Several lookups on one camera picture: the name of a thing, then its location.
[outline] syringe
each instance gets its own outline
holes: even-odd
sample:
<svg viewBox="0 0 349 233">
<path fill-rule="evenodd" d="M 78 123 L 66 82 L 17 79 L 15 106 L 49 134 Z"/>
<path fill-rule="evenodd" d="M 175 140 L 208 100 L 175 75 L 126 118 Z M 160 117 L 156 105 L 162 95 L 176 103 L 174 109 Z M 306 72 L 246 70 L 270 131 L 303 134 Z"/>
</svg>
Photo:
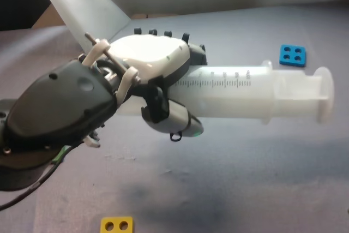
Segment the syringe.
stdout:
<svg viewBox="0 0 349 233">
<path fill-rule="evenodd" d="M 313 76 L 301 70 L 273 70 L 270 61 L 257 67 L 191 66 L 169 88 L 196 117 L 260 118 L 314 116 L 326 121 L 332 112 L 334 84 L 327 68 Z M 117 111 L 140 115 L 145 101 L 131 97 Z"/>
</svg>

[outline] yellow block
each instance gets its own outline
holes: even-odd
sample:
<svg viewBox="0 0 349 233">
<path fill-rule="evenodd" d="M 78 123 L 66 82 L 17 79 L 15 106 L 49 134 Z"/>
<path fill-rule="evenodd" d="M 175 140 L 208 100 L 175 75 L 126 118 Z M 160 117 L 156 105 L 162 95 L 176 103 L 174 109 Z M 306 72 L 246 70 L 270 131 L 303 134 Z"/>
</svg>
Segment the yellow block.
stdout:
<svg viewBox="0 0 349 233">
<path fill-rule="evenodd" d="M 100 233 L 133 233 L 132 217 L 103 218 Z"/>
</svg>

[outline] table surface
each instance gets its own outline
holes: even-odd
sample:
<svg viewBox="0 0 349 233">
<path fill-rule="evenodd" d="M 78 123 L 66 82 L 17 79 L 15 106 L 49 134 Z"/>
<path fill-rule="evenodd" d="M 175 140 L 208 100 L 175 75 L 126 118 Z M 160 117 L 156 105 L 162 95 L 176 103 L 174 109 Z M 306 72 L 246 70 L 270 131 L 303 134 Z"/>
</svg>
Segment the table surface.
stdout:
<svg viewBox="0 0 349 233">
<path fill-rule="evenodd" d="M 333 119 L 206 118 L 201 136 L 173 143 L 141 117 L 115 115 L 99 130 L 101 148 L 72 151 L 37 192 L 0 212 L 0 232 L 97 233 L 102 217 L 132 216 L 136 233 L 347 233 L 348 17 L 348 6 L 325 4 L 132 21 L 116 38 L 134 27 L 189 32 L 210 65 L 269 59 L 288 69 L 280 45 L 305 46 L 308 74 L 333 73 Z M 1 97 L 80 52 L 65 27 L 1 32 Z M 17 194 L 0 193 L 0 203 Z"/>
</svg>

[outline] black cable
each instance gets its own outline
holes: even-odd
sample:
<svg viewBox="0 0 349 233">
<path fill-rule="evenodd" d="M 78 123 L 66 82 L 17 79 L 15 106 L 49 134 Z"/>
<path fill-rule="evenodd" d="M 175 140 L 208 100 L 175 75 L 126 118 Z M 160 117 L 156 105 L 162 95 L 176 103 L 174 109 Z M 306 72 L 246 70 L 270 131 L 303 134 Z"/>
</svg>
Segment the black cable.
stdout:
<svg viewBox="0 0 349 233">
<path fill-rule="evenodd" d="M 25 199 L 27 196 L 32 194 L 35 190 L 37 190 L 58 168 L 58 166 L 63 162 L 64 157 L 74 149 L 74 147 L 69 147 L 64 153 L 61 155 L 60 159 L 57 161 L 55 165 L 38 181 L 36 181 L 34 184 L 31 185 L 31 187 L 25 191 L 24 193 L 20 194 L 19 196 L 15 197 L 11 201 L 7 202 L 4 205 L 0 206 L 0 211 L 6 210 L 9 207 L 12 207 L 16 205 L 18 202 Z"/>
</svg>

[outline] gray backdrop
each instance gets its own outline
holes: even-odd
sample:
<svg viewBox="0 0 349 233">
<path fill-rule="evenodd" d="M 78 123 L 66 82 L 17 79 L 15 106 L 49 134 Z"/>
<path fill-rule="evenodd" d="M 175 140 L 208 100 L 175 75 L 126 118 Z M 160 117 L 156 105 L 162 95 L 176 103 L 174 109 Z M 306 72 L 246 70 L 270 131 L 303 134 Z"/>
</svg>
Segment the gray backdrop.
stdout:
<svg viewBox="0 0 349 233">
<path fill-rule="evenodd" d="M 191 33 L 210 65 L 278 64 L 281 44 L 306 47 L 305 71 L 326 66 L 333 119 L 202 119 L 205 132 L 173 143 L 141 117 L 114 116 L 102 147 L 80 146 L 37 192 L 0 212 L 1 233 L 99 232 L 102 217 L 132 216 L 135 232 L 349 231 L 349 7 L 263 8 L 132 21 Z M 15 98 L 77 56 L 65 27 L 0 33 L 0 95 Z M 0 193 L 0 203 L 16 193 Z"/>
</svg>

